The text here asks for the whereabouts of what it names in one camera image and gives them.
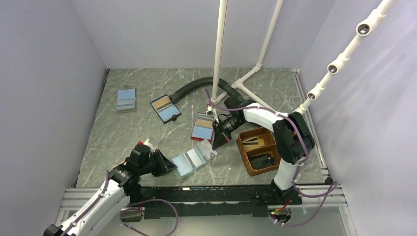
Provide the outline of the green card holder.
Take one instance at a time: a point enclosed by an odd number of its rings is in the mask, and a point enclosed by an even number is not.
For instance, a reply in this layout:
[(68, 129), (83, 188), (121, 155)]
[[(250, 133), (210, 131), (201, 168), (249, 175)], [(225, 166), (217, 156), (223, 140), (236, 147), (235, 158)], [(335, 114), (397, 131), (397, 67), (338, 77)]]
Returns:
[(203, 140), (187, 152), (172, 158), (171, 162), (177, 167), (174, 170), (176, 177), (183, 179), (201, 169), (216, 156), (217, 152), (212, 149), (208, 140)]

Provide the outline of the grey vip card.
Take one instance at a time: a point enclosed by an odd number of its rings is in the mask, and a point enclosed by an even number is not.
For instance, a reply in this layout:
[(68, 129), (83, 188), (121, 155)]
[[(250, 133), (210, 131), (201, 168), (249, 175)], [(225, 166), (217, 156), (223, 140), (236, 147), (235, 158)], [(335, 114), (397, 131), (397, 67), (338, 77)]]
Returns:
[(193, 170), (198, 169), (205, 164), (202, 156), (195, 148), (187, 151), (184, 156)]

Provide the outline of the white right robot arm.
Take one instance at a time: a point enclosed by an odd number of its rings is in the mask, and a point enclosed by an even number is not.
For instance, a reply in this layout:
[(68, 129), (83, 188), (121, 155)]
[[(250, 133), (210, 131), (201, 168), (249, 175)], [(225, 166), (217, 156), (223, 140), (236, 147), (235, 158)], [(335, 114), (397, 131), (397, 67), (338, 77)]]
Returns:
[(313, 136), (299, 112), (280, 113), (263, 107), (253, 100), (229, 97), (224, 102), (224, 110), (229, 112), (225, 120), (213, 123), (214, 138), (212, 148), (217, 149), (232, 138), (232, 132), (245, 124), (254, 123), (274, 135), (276, 150), (281, 157), (271, 190), (271, 198), (277, 204), (283, 204), (290, 197), (298, 170), (315, 147)]

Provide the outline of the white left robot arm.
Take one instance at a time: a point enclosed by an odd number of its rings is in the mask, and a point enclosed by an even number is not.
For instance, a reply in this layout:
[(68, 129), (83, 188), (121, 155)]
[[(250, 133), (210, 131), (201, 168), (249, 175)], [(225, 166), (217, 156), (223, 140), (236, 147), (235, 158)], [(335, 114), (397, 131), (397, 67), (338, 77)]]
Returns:
[(146, 174), (160, 177), (177, 166), (160, 150), (138, 143), (120, 164), (106, 172), (103, 184), (72, 216), (60, 225), (51, 224), (45, 236), (95, 236), (123, 208), (138, 209), (146, 203), (139, 179)]

